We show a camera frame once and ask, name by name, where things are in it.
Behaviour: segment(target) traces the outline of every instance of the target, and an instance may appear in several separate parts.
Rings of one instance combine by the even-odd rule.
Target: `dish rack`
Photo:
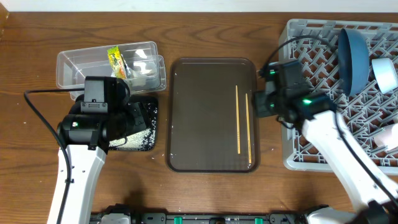
[[[316,35],[337,46],[342,28],[360,31],[366,39],[369,58],[389,57],[398,70],[398,24],[291,19],[279,38],[279,45],[293,37]],[[357,95],[346,96],[339,88],[337,50],[332,52],[319,40],[296,40],[279,50],[280,62],[291,59],[302,63],[302,73],[313,92],[326,93],[338,105],[338,111],[354,137],[380,170],[398,175],[398,148],[387,151],[386,147],[377,147],[373,140],[398,116],[398,90],[383,95],[370,66],[365,89]],[[311,143],[297,130],[283,126],[282,154],[288,169],[331,172],[330,166]]]

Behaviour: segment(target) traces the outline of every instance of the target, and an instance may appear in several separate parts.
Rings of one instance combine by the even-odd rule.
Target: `wooden table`
[[[58,147],[22,93],[55,88],[59,52],[153,40],[165,58],[168,75],[180,57],[246,57],[259,68],[293,18],[398,22],[398,14],[12,12],[0,42],[0,223],[47,220]],[[261,165],[255,172],[171,171],[164,156],[169,92],[156,95],[160,113],[155,149],[110,152],[98,180],[93,211],[115,203],[141,212],[157,208],[181,213],[267,213],[321,203],[352,211],[334,174],[284,167],[280,124],[275,118],[260,120]],[[31,98],[54,127],[73,104],[68,93]]]

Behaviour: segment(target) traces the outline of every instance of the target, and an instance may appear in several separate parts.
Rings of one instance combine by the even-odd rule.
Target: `green connector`
[[[254,224],[262,224],[262,218],[255,218],[254,219]]]
[[[182,224],[182,217],[175,217],[174,224]]]

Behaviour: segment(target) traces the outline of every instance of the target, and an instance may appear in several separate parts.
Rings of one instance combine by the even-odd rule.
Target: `cable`
[[[58,218],[57,218],[57,224],[60,224],[62,221],[62,215],[63,211],[65,209],[65,204],[67,202],[67,197],[68,197],[68,191],[69,191],[69,186],[71,183],[71,176],[72,176],[72,170],[70,167],[70,162],[69,162],[69,157],[66,151],[66,145],[63,141],[63,139],[60,138],[60,136],[55,132],[55,130],[51,127],[51,124],[43,117],[43,115],[36,109],[36,107],[33,105],[33,103],[30,101],[28,94],[29,93],[53,93],[53,92],[66,92],[66,91],[83,91],[84,88],[79,88],[79,89],[64,89],[64,90],[27,90],[24,93],[24,98],[26,100],[26,103],[32,108],[32,110],[35,112],[35,114],[42,120],[44,125],[50,130],[51,134],[57,140],[58,145],[61,148],[61,151],[63,153],[63,156],[65,158],[65,163],[67,165],[67,179],[65,180],[65,190],[63,191],[63,197],[61,201],[61,206],[60,206],[60,211],[58,213]]]
[[[276,53],[278,53],[278,51],[279,51],[282,47],[285,47],[287,44],[289,44],[289,43],[291,43],[291,42],[293,42],[293,41],[300,40],[300,39],[306,39],[306,38],[319,40],[321,43],[327,45],[330,49],[335,49],[335,48],[336,48],[336,47],[332,47],[332,46],[329,44],[329,41],[323,40],[322,38],[317,37],[317,36],[314,36],[314,35],[303,35],[303,36],[300,36],[300,37],[294,37],[294,38],[291,38],[290,40],[284,42],[283,44],[281,44],[276,50],[273,51],[273,53],[271,53],[271,55],[268,57],[266,63],[262,66],[261,72],[262,72],[262,73],[268,72],[267,70],[268,70],[269,63],[271,62],[271,59],[275,56]]]
[[[395,208],[398,210],[398,201],[397,199],[386,189],[386,187],[380,182],[380,180],[369,170],[369,168],[363,163],[363,161],[358,157],[358,155],[354,152],[353,148],[348,144],[348,141],[344,137],[344,132],[340,129],[338,124],[338,113],[335,112],[335,123],[337,127],[337,131],[340,135],[340,138],[343,140],[344,144],[350,151],[350,153],[354,156],[356,161],[361,165],[361,167],[365,170],[365,172],[370,176],[370,178],[374,181],[374,183],[390,198],[391,202],[394,204]]]

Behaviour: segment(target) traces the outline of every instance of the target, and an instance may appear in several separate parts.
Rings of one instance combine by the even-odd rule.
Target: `white cup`
[[[396,69],[389,58],[378,58],[372,60],[374,76],[382,94],[398,87]]]
[[[398,147],[398,124],[384,127],[384,131],[374,137],[377,146],[387,146],[387,151]]]

